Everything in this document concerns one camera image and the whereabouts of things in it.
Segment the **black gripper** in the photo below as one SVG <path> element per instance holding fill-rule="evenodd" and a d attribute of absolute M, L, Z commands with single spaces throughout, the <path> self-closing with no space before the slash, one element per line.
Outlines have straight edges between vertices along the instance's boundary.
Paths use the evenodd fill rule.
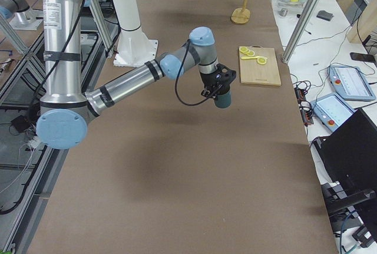
<path fill-rule="evenodd" d="M 210 74 L 200 73 L 200 76 L 204 84 L 204 89 L 201 92 L 203 97 L 223 95 L 226 93 L 224 74 L 221 71 L 216 70 Z"/>

